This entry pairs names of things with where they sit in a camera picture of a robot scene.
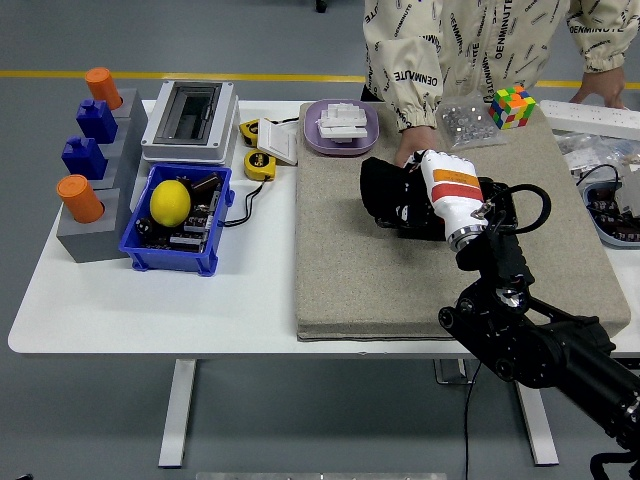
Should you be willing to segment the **person's left hand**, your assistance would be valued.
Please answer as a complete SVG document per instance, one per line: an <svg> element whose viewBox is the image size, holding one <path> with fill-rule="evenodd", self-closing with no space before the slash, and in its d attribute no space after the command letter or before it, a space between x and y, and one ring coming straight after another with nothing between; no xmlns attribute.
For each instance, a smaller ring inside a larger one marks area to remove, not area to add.
<svg viewBox="0 0 640 480"><path fill-rule="evenodd" d="M622 67L602 72L585 72L581 85L570 102L581 104L590 95L597 95L602 98L605 107L624 109L622 92L625 86L625 74Z"/></svg>

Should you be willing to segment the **person's right hand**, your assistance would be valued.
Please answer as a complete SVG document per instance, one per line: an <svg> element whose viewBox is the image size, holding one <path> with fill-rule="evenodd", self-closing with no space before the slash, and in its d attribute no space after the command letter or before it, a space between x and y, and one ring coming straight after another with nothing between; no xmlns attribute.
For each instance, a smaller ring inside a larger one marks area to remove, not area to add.
<svg viewBox="0 0 640 480"><path fill-rule="evenodd" d="M401 138L395 153L394 164L403 167L410 156L416 151L438 150L439 135L435 128L430 126L416 126L404 129L400 132Z"/></svg>

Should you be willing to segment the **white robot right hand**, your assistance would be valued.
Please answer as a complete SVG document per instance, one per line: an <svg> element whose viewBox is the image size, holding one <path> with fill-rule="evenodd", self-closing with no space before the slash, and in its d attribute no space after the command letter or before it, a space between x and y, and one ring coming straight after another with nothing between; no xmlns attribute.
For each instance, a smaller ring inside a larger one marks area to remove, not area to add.
<svg viewBox="0 0 640 480"><path fill-rule="evenodd" d="M420 171L426 196L444 221L444 236L454 252L462 250L488 226L481 210L484 196L473 163L434 150L415 151L406 161L410 173Z"/></svg>

